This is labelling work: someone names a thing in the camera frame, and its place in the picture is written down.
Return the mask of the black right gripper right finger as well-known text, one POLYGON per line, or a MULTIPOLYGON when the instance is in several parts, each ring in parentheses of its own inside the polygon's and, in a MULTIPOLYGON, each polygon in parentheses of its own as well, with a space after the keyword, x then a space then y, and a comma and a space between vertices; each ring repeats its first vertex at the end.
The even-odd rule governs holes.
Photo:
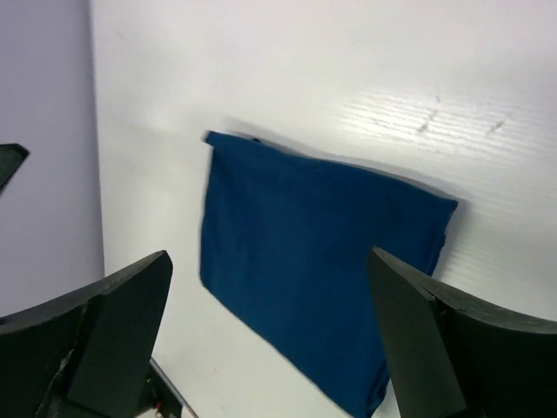
POLYGON ((556 416, 555 322, 437 281, 378 247, 367 274, 401 416, 556 416))

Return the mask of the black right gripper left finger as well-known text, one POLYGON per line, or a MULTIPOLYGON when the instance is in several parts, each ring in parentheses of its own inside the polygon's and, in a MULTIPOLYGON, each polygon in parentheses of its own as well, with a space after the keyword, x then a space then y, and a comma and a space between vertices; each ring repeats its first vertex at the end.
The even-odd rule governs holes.
POLYGON ((170 290, 165 251, 1 319, 3 417, 138 417, 170 290))

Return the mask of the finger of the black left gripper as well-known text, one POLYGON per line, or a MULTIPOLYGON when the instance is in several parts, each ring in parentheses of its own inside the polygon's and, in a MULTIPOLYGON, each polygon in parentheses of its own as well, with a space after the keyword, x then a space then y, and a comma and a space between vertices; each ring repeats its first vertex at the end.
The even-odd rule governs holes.
POLYGON ((4 191, 29 155, 29 150, 20 144, 0 144, 0 192, 4 191))

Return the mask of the blue printed t shirt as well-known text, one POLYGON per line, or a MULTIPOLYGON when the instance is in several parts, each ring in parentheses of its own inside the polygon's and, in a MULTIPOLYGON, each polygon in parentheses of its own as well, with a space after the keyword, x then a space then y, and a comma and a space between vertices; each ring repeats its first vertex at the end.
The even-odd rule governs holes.
POLYGON ((329 399, 369 417, 389 373, 366 258, 432 273, 457 202, 353 165, 211 131, 200 279, 329 399))

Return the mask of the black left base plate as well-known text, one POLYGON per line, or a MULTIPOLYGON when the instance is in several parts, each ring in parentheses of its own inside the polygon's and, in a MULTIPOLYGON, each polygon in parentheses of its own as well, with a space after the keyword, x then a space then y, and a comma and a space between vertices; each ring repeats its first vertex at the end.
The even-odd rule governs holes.
POLYGON ((149 405, 159 417, 178 418, 182 416, 186 407, 185 398, 154 358, 150 359, 146 389, 149 405))

